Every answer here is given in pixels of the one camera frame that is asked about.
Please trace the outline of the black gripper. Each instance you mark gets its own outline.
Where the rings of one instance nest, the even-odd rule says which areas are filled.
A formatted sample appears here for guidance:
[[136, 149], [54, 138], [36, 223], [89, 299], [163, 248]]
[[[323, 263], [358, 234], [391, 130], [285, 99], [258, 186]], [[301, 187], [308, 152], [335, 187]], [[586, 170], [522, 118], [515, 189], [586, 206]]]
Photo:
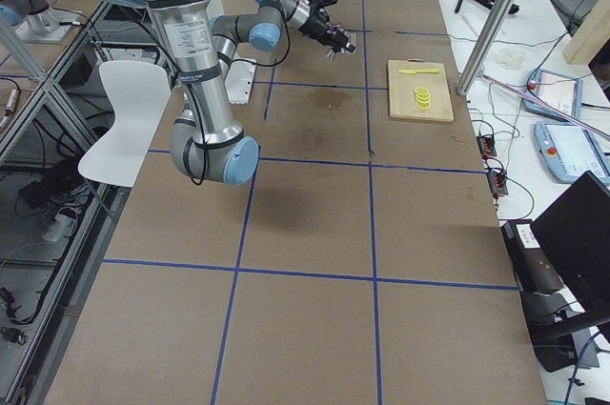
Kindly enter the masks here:
[[343, 39], [350, 39], [353, 34], [339, 25], [333, 25], [330, 16], [324, 11], [310, 9], [305, 23], [299, 28], [305, 36], [314, 39], [324, 46], [332, 46], [326, 53], [328, 59], [335, 59], [338, 54], [343, 54], [345, 48]]

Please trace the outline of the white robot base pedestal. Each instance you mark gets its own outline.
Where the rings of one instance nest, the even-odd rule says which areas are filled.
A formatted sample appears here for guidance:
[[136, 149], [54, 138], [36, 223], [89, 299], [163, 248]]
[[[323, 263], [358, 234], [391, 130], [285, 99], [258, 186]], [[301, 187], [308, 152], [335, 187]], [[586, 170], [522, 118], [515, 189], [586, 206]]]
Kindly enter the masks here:
[[246, 105], [254, 83], [255, 60], [233, 61], [225, 78], [229, 102], [233, 105]]

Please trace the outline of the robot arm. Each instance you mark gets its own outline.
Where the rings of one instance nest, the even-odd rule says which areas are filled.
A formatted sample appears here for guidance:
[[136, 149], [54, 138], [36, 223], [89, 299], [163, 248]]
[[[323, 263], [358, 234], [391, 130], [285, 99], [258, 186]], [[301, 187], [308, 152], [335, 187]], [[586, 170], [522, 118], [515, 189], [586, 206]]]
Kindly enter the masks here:
[[273, 51], [282, 32], [291, 27], [329, 48], [329, 56], [356, 51], [354, 37], [332, 22], [328, 12], [338, 0], [255, 0], [258, 14], [248, 42], [259, 51]]
[[248, 42], [270, 51], [281, 36], [276, 4], [250, 15], [208, 17], [211, 0], [101, 0], [146, 8], [157, 37], [174, 63], [189, 107], [173, 125], [175, 166], [194, 180], [240, 185], [254, 174], [259, 148], [234, 120], [225, 86], [235, 48]]

